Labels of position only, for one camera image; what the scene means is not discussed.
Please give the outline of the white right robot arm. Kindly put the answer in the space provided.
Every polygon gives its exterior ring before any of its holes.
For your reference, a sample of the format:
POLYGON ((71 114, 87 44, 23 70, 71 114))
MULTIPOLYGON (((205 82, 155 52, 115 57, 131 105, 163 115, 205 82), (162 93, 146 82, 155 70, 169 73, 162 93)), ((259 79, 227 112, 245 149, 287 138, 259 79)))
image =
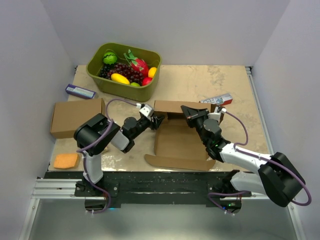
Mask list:
POLYGON ((260 193, 280 207, 293 203, 296 195, 304 190, 308 206, 312 197, 306 182, 287 156, 281 152, 273 155, 258 153, 244 148, 247 142, 232 143, 222 137, 220 120, 229 115, 224 107, 195 109, 181 105, 187 125, 194 128, 209 157, 222 163, 233 164, 248 172, 236 172, 230 180, 223 183, 216 196, 233 197, 248 192, 260 193))

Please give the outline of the purple rectangular box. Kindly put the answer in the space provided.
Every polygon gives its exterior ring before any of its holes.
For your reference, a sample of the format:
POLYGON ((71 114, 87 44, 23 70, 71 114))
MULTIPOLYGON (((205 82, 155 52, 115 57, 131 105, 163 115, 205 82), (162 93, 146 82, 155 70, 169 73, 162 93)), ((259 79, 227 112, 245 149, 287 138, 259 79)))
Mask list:
POLYGON ((95 91, 82 88, 73 84, 68 84, 65 88, 65 92, 71 96, 75 96, 85 100, 94 99, 97 95, 95 91))

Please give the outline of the closed brown cardboard box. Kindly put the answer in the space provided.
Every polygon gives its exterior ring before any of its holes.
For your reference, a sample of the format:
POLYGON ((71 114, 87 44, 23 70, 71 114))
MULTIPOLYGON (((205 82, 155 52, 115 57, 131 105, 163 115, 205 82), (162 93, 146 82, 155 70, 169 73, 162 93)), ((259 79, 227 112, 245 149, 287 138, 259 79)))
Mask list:
POLYGON ((105 113, 102 98, 57 102, 54 105, 50 133, 56 139, 72 138, 78 127, 97 114, 105 113))

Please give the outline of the red white snack packet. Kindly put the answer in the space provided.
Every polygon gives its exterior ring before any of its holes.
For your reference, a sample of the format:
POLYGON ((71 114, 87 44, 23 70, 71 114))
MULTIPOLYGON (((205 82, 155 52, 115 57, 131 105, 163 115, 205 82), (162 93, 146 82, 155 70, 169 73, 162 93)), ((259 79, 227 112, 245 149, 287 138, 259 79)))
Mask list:
POLYGON ((200 100, 199 102, 209 103, 217 106, 225 106, 225 105, 231 104, 232 101, 233 101, 233 97, 229 93, 226 93, 226 94, 206 98, 206 99, 200 100))

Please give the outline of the red toy apple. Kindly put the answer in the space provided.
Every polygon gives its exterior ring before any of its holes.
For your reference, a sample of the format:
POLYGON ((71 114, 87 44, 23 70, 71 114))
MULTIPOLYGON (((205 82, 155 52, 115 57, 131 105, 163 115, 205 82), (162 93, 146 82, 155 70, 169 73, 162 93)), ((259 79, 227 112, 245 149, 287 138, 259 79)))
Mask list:
POLYGON ((141 85, 142 86, 146 86, 148 84, 150 84, 152 82, 153 78, 152 77, 145 77, 142 82, 141 82, 141 85))

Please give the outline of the green toy lime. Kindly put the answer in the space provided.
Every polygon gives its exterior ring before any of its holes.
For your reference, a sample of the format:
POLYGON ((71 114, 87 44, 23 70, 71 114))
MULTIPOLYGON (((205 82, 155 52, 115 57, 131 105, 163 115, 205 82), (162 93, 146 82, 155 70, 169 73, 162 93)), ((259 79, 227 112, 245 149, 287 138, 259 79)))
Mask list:
POLYGON ((130 85, 134 87, 140 87, 140 85, 137 82, 132 82, 130 85))

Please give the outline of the orange toy fruit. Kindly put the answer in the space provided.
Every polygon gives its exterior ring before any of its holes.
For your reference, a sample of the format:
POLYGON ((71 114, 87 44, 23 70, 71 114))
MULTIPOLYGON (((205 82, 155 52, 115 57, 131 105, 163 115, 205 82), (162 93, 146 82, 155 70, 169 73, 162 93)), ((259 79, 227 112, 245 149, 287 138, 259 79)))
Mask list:
POLYGON ((151 67, 148 70, 148 77, 149 78, 153 78, 155 76, 156 72, 157 72, 157 68, 156 67, 151 67))

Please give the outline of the dark purple toy grapes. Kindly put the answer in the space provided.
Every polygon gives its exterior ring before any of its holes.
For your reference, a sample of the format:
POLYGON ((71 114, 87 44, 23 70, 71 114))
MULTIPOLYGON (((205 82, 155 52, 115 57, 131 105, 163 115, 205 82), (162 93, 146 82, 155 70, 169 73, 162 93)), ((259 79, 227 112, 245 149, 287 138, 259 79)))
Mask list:
POLYGON ((124 63, 116 63, 113 65, 113 70, 110 71, 111 75, 113 73, 118 73, 126 77, 130 83, 135 82, 142 86, 142 80, 145 78, 140 72, 133 70, 133 68, 124 63))

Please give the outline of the pink toy dragon fruit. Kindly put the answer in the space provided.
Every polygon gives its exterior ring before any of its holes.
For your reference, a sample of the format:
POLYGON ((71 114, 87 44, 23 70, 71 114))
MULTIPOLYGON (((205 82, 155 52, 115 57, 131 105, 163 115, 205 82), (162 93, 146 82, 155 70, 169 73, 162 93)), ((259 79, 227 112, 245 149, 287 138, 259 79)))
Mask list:
POLYGON ((134 56, 130 49, 123 55, 133 70, 140 72, 144 77, 148 77, 149 67, 143 59, 134 56))

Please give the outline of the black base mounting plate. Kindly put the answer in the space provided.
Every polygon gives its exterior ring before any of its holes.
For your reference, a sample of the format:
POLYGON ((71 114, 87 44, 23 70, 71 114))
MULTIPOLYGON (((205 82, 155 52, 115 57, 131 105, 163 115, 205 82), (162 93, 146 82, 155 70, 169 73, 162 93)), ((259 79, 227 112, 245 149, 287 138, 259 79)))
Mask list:
POLYGON ((232 194, 236 190, 231 178, 238 170, 218 172, 164 171, 105 171, 102 179, 92 186, 80 171, 49 171, 49 180, 74 180, 76 197, 86 197, 87 210, 99 210, 107 200, 110 207, 124 204, 145 205, 205 205, 214 207, 209 193, 232 194))

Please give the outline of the black toy grapes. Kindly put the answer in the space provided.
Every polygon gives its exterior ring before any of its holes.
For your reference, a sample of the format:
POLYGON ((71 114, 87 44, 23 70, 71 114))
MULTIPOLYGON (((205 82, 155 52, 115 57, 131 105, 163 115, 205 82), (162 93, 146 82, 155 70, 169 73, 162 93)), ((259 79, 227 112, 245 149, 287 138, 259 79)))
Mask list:
POLYGON ((113 70, 114 66, 112 64, 104 64, 99 72, 99 77, 104 79, 111 79, 110 71, 113 70))

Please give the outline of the green toy melon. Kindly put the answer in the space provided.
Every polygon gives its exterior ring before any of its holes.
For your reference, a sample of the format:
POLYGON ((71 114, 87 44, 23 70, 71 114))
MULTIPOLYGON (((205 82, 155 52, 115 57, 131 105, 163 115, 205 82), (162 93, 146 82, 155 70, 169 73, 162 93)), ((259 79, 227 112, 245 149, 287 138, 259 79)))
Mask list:
POLYGON ((117 60, 117 55, 112 51, 106 52, 102 58, 103 63, 106 65, 113 65, 117 62, 117 60))

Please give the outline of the olive green plastic bin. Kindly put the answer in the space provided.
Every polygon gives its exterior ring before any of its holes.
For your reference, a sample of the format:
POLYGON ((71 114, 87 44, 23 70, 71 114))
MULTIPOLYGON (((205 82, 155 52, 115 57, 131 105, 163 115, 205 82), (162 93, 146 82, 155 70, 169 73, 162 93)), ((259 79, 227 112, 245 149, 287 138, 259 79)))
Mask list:
POLYGON ((157 52, 109 42, 99 47, 86 72, 101 92, 146 102, 157 87, 161 63, 157 52))

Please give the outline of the orange sponge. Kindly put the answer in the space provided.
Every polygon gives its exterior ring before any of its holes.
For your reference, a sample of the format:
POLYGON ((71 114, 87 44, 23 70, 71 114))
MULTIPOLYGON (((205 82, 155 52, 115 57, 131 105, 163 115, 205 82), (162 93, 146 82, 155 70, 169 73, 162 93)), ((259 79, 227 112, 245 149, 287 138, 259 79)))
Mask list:
POLYGON ((53 167, 60 170, 73 169, 79 165, 79 161, 78 153, 61 153, 55 157, 53 167))

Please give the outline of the aluminium frame rail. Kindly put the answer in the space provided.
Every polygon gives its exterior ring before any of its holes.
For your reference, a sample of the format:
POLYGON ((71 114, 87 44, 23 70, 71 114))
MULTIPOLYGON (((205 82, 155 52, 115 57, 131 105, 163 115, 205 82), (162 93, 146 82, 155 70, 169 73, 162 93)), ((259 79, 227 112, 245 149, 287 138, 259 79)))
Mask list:
POLYGON ((33 199, 72 199, 75 197, 77 179, 37 179, 33 199))

